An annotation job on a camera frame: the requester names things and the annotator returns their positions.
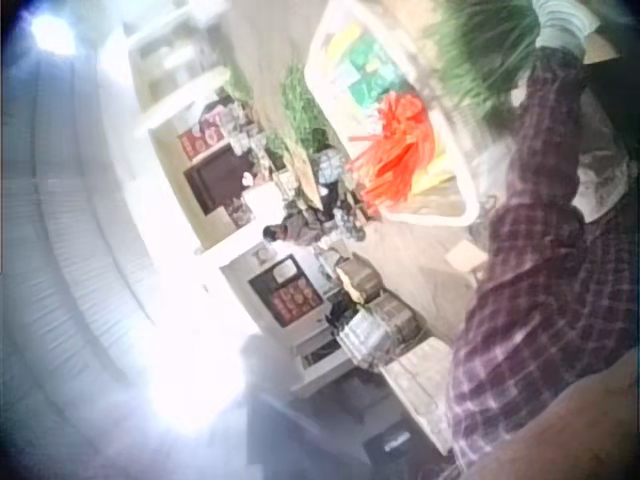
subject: plaid shirt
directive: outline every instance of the plaid shirt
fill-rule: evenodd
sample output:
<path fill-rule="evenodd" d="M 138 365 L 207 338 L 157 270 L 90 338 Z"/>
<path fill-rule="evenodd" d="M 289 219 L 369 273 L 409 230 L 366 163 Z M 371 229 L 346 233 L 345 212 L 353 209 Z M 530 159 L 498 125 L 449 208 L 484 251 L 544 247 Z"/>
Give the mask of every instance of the plaid shirt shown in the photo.
<path fill-rule="evenodd" d="M 577 58 L 538 51 L 486 276 L 454 348 L 449 415 L 464 469 L 637 344 L 637 200 L 588 225 L 571 206 L 584 87 Z"/>

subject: dark hair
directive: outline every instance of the dark hair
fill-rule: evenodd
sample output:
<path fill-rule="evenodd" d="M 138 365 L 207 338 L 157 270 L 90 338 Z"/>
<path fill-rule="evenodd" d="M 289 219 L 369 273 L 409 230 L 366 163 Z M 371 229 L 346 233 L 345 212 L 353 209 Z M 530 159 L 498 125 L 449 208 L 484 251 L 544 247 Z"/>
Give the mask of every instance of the dark hair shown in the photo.
<path fill-rule="evenodd" d="M 278 234 L 272 225 L 267 225 L 262 230 L 262 238 L 264 238 L 265 241 L 271 243 L 275 242 L 278 239 Z"/>

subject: person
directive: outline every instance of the person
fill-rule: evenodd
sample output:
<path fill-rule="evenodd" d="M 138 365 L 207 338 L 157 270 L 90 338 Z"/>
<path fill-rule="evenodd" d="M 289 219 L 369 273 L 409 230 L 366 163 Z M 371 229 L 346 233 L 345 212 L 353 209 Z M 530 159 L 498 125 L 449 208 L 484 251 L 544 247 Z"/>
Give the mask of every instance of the person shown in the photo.
<path fill-rule="evenodd" d="M 308 247 L 320 241 L 325 228 L 314 210 L 297 210 L 286 215 L 279 224 L 267 225 L 262 231 L 266 242 L 281 240 L 301 247 Z"/>
<path fill-rule="evenodd" d="M 541 28 L 506 199 L 454 345 L 453 449 L 468 479 L 618 478 L 638 455 L 637 189 L 589 224 L 572 206 L 598 20 L 576 0 L 533 4 Z"/>
<path fill-rule="evenodd" d="M 269 243 L 281 240 L 308 247 L 339 229 L 348 238 L 360 239 L 360 229 L 351 220 L 349 202 L 340 198 L 339 182 L 321 187 L 325 191 L 320 197 L 322 210 L 314 207 L 302 210 L 296 206 L 279 224 L 267 225 L 262 238 Z"/>

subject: orange vegetable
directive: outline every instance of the orange vegetable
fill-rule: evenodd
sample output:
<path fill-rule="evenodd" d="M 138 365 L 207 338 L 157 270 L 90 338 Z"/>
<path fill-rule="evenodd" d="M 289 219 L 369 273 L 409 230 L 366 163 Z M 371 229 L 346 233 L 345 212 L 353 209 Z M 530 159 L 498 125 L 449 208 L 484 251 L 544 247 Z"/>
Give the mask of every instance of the orange vegetable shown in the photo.
<path fill-rule="evenodd" d="M 406 201 L 416 170 L 435 154 L 435 136 L 427 109 L 415 94 L 389 93 L 378 108 L 382 133 L 351 137 L 371 145 L 349 162 L 348 168 L 364 185 L 362 199 L 375 210 Z"/>

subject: bright light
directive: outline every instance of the bright light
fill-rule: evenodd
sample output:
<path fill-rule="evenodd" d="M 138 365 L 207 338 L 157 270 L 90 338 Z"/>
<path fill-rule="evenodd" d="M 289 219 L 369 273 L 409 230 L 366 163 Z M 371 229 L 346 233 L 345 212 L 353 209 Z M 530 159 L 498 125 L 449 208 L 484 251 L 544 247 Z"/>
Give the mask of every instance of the bright light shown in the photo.
<path fill-rule="evenodd" d="M 51 15 L 40 15 L 31 21 L 31 32 L 42 50 L 57 55 L 76 53 L 73 32 L 64 20 Z"/>
<path fill-rule="evenodd" d="M 242 362 L 233 344 L 228 338 L 178 332 L 160 342 L 150 396 L 169 427 L 186 435 L 206 430 L 242 393 Z"/>
<path fill-rule="evenodd" d="M 176 68 L 183 63 L 187 63 L 195 56 L 196 52 L 192 46 L 183 47 L 175 52 L 171 53 L 163 62 L 164 68 L 167 70 L 171 70 L 172 68 Z"/>

